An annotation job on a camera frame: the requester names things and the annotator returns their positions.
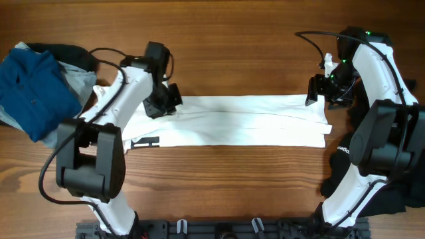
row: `black cloth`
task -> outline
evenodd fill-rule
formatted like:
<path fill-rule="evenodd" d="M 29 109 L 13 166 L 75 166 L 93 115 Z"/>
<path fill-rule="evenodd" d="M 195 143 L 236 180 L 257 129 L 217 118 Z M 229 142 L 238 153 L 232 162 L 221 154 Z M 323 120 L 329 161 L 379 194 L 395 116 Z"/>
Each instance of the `black cloth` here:
<path fill-rule="evenodd" d="M 365 87 L 363 83 L 356 85 L 356 104 L 349 110 L 351 124 L 357 129 L 369 110 Z M 324 180 L 320 193 L 330 197 L 351 164 L 347 149 L 349 149 L 353 132 L 348 133 L 340 142 L 337 151 L 329 158 L 332 169 L 330 178 Z M 379 214 L 394 214 L 405 212 L 406 206 L 425 206 L 425 153 L 419 159 L 417 166 L 403 175 L 399 180 L 385 185 L 360 212 L 359 216 L 374 216 Z"/>
<path fill-rule="evenodd" d="M 98 67 L 97 59 L 88 54 L 88 51 L 79 46 L 67 44 L 45 44 L 27 43 L 33 51 L 43 53 L 48 50 L 58 61 L 76 66 L 88 72 L 96 71 Z"/>

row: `black cable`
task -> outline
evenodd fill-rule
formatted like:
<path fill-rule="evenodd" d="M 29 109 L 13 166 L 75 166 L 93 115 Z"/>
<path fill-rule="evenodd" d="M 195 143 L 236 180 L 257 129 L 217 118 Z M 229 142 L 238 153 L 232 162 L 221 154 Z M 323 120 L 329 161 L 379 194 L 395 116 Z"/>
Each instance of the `black cable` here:
<path fill-rule="evenodd" d="M 108 108 L 114 103 L 114 101 L 116 100 L 116 98 L 119 96 L 119 94 L 121 94 L 122 90 L 124 89 L 124 87 L 127 84 L 126 73 L 124 72 L 124 70 L 121 67 L 119 67 L 117 64 L 114 64 L 112 62 L 108 62 L 106 60 L 98 60 L 98 61 L 100 63 L 109 64 L 110 66 L 113 66 L 113 67 L 117 68 L 121 72 L 121 74 L 123 76 L 123 80 L 122 80 L 122 83 L 121 83 L 120 88 L 117 90 L 117 92 L 114 94 L 114 96 L 112 96 L 111 100 L 96 114 L 96 116 L 94 116 L 85 125 L 90 125 L 91 123 L 94 123 L 96 120 L 98 120 L 106 112 L 106 110 L 108 110 Z M 39 191 L 40 191 L 40 194 L 46 200 L 48 200 L 49 202 L 53 202 L 55 204 L 60 204 L 60 205 L 81 205 L 81 204 L 86 204 L 88 206 L 91 206 L 98 213 L 98 215 L 100 217 L 100 220 L 106 225 L 106 227 L 111 232 L 111 234 L 115 238 L 120 238 L 115 233 L 114 229 L 111 227 L 111 225 L 109 224 L 108 220 L 103 215 L 102 211 L 99 209 L 99 207 L 98 207 L 98 205 L 96 203 L 94 203 L 94 202 L 86 202 L 86 201 L 63 201 L 63 200 L 56 200 L 56 199 L 48 196 L 47 193 L 46 193 L 46 191 L 44 190 L 43 181 L 44 181 L 44 176 L 46 174 L 46 171 L 47 171 L 48 166 L 52 163 L 53 159 L 58 155 L 58 153 L 60 152 L 60 150 L 62 150 L 71 141 L 71 139 L 75 138 L 79 133 L 81 133 L 84 128 L 85 128 L 85 126 L 77 128 L 63 142 L 61 142 L 59 144 L 59 146 L 53 151 L 53 153 L 48 157 L 48 159 L 46 160 L 46 163 L 44 163 L 44 165 L 43 165 L 43 167 L 41 169 L 41 172 L 40 172 L 40 177 L 39 177 Z"/>
<path fill-rule="evenodd" d="M 320 48 L 312 40 L 308 39 L 307 37 L 303 36 L 300 33 L 295 33 L 295 36 L 302 38 L 302 39 L 306 40 L 308 43 L 312 44 L 317 49 L 317 51 L 319 51 L 320 58 L 321 58 L 321 64 L 325 63 L 325 57 L 323 56 L 323 52 L 320 50 Z"/>
<path fill-rule="evenodd" d="M 108 48 L 108 47 L 99 47 L 99 48 L 95 48 L 95 49 L 93 49 L 93 50 L 89 51 L 89 52 L 88 52 L 88 54 L 92 54 L 93 52 L 96 52 L 96 51 L 98 51 L 98 50 L 110 50 L 110 51 L 113 51 L 113 52 L 116 52 L 116 53 L 120 53 L 120 54 L 121 54 L 121 55 L 123 55 L 123 56 L 127 56 L 127 54 L 126 54 L 126 53 L 124 53 L 124 52 L 122 52 L 122 51 L 120 51 L 120 50 L 117 50 L 117 49 L 114 49 L 114 48 Z"/>

